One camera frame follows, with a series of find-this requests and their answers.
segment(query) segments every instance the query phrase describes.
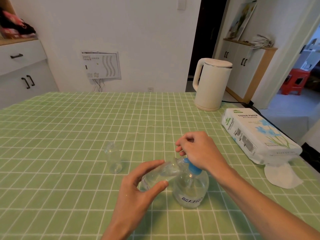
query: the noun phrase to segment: stool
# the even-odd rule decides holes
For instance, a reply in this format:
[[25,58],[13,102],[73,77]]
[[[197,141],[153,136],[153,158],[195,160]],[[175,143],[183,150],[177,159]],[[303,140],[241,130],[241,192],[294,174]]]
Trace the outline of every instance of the stool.
[[291,91],[298,91],[297,95],[300,95],[309,76],[310,72],[308,71],[304,71],[302,69],[291,69],[289,75],[281,86],[281,94],[288,95]]

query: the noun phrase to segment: cabinet handle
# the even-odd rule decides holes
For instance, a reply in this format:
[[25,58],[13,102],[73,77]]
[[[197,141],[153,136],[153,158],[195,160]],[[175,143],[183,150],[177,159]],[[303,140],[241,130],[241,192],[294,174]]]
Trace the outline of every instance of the cabinet handle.
[[31,86],[34,86],[34,85],[35,85],[35,83],[33,82],[33,80],[32,80],[32,78],[31,78],[31,76],[27,75],[27,77],[28,77],[28,78],[30,78],[30,80],[31,80],[31,82],[32,82]]
[[22,79],[22,80],[24,80],[24,81],[26,82],[27,89],[29,89],[29,88],[30,88],[30,86],[29,86],[29,84],[28,84],[27,80],[26,80],[24,77],[22,77],[21,79]]
[[18,58],[18,57],[21,57],[21,56],[23,56],[22,54],[18,54],[17,56],[10,56],[11,57],[11,59],[14,59],[14,58]]

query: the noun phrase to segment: clear plastic bottle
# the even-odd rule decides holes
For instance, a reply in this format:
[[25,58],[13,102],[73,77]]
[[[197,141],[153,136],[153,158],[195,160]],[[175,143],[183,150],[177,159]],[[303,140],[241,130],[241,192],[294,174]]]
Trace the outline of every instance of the clear plastic bottle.
[[207,172],[189,163],[188,170],[174,179],[172,194],[181,206],[196,208],[206,195],[208,187]]
[[164,164],[144,175],[141,179],[141,184],[146,190],[149,190],[157,182],[162,180],[169,181],[186,171],[188,169],[188,163],[189,160],[185,161],[183,157],[179,159],[174,158],[172,161],[166,161]]
[[106,146],[107,169],[110,173],[116,174],[122,170],[120,152],[115,148],[113,142],[109,142]]

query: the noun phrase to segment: hand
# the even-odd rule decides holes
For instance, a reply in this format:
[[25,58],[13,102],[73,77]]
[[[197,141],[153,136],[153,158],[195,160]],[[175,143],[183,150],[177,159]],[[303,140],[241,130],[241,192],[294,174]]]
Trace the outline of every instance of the hand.
[[209,171],[215,178],[224,169],[230,169],[214,141],[204,131],[188,132],[176,142],[176,152],[187,155],[196,167]]
[[138,183],[143,175],[164,162],[164,160],[143,162],[123,178],[111,222],[101,240],[127,239],[138,227],[154,198],[169,185],[168,181],[160,181],[150,190],[141,192],[137,188]]

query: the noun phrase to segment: white kettle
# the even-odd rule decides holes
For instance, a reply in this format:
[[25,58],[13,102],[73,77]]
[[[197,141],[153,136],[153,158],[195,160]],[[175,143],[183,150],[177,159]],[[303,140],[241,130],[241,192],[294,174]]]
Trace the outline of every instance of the white kettle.
[[211,58],[202,58],[198,61],[192,84],[197,92],[194,104],[198,109],[215,111],[220,108],[231,70],[232,63],[228,61]]

